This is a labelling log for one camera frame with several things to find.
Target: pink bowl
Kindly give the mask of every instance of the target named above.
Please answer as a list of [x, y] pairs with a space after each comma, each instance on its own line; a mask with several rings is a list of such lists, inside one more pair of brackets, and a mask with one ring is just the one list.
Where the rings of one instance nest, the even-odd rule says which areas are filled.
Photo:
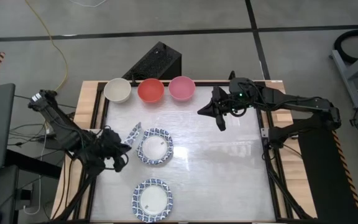
[[176, 77], [168, 86], [171, 96], [178, 101], [188, 101], [196, 91], [196, 84], [189, 77]]

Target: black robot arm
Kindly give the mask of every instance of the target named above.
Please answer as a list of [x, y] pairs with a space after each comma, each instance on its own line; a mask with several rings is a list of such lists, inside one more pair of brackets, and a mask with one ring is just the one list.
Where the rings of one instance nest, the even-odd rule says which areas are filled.
[[62, 213], [48, 223], [64, 223], [76, 204], [82, 199], [90, 183], [105, 169], [104, 159], [113, 158], [114, 170], [120, 172], [127, 162], [121, 157], [131, 149], [121, 144], [121, 139], [113, 130], [106, 128], [97, 137], [95, 133], [79, 128], [59, 107], [55, 91], [40, 90], [29, 103], [29, 108], [42, 114], [56, 134], [62, 149], [71, 159], [81, 161], [87, 175], [77, 193]]
[[335, 130], [341, 125], [339, 110], [333, 104], [320, 97], [305, 98], [286, 95], [280, 90], [259, 85], [248, 78], [233, 78], [229, 84], [230, 94], [218, 86], [212, 90], [212, 98], [208, 105], [198, 111], [198, 114], [216, 118], [216, 124], [221, 131], [226, 129], [223, 116], [228, 113], [242, 116], [247, 108], [254, 107], [263, 111], [288, 109], [311, 112], [313, 115], [299, 123], [284, 128], [273, 127], [265, 129], [264, 135], [273, 147], [283, 147], [288, 137], [313, 128]]

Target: white table surface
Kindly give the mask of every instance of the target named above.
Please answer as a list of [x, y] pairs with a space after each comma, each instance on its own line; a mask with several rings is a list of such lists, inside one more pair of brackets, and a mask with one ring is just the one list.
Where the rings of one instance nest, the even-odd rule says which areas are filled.
[[163, 101], [145, 104], [136, 88], [123, 104], [110, 103], [106, 124], [125, 140], [142, 122], [143, 130], [163, 128], [173, 138], [173, 156], [161, 166], [144, 164], [133, 148], [122, 172], [102, 172], [96, 183], [92, 221], [139, 221], [132, 213], [135, 187], [149, 178], [165, 181], [173, 193], [166, 221], [272, 221], [272, 198], [256, 111], [225, 116], [220, 132], [215, 119], [196, 112], [207, 105], [212, 87], [198, 86], [189, 102], [176, 102], [165, 88]]

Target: white bowl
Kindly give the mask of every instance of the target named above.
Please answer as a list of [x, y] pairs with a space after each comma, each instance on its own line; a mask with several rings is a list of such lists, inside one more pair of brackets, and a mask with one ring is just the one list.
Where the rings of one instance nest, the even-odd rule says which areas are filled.
[[131, 84], [123, 78], [110, 80], [104, 87], [104, 96], [113, 103], [123, 103], [131, 95]]

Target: blue patterned rim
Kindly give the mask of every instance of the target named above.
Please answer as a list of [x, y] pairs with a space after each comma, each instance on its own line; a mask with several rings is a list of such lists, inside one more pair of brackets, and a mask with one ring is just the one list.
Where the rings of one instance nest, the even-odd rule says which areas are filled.
[[[140, 206], [140, 196], [142, 195], [142, 192], [151, 185], [156, 185], [161, 187], [165, 193], [167, 193], [167, 206], [164, 208], [164, 210], [156, 215], [149, 215], [145, 211], [143, 211], [142, 207]], [[163, 220], [168, 216], [168, 214], [171, 212], [173, 206], [173, 199], [172, 199], [172, 192], [169, 189], [168, 185], [160, 180], [160, 179], [149, 179], [145, 180], [143, 183], [139, 184], [135, 190], [134, 194], [132, 196], [132, 211], [136, 215], [136, 217], [143, 222], [158, 222]]]
[[[142, 148], [143, 143], [145, 142], [145, 140], [147, 138], [149, 138], [151, 136], [160, 136], [167, 142], [167, 146], [168, 146], [167, 153], [165, 153], [165, 155], [163, 157], [161, 157], [160, 159], [156, 159], [156, 160], [149, 159], [143, 153], [143, 148]], [[137, 150], [137, 156], [139, 157], [139, 159], [141, 159], [142, 162], [147, 163], [147, 164], [157, 165], [157, 164], [160, 164], [160, 163], [166, 161], [172, 155], [173, 141], [172, 141], [171, 135], [169, 135], [168, 131], [166, 131], [164, 129], [159, 129], [159, 128], [152, 128], [152, 129], [149, 129], [144, 132], [143, 138], [140, 141], [140, 144], [136, 150]]]

